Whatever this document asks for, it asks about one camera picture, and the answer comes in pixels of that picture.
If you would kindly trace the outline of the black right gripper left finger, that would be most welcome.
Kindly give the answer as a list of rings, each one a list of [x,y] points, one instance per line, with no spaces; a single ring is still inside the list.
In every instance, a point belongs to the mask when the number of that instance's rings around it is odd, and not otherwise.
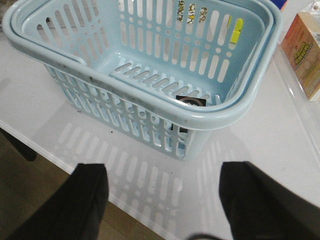
[[[96,240],[109,198],[103,163],[79,163],[9,240]]]

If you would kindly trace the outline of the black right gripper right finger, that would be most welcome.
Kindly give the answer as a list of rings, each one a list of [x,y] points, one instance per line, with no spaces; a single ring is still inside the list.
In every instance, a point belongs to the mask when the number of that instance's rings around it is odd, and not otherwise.
[[[223,162],[219,197],[235,240],[318,240],[320,209],[249,161]]]

